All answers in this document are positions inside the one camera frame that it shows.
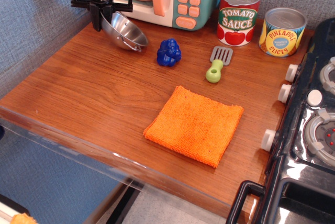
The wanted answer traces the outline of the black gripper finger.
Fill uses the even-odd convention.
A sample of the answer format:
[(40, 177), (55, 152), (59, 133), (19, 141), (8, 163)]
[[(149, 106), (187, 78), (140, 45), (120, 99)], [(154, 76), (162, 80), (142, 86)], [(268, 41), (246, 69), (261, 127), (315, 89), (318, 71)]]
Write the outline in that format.
[(89, 8), (93, 28), (96, 31), (101, 31), (101, 12), (99, 6), (94, 3), (90, 3)]
[(109, 24), (111, 23), (113, 17), (113, 7), (112, 6), (104, 6), (100, 9), (100, 22), (102, 23), (103, 20), (106, 20)]

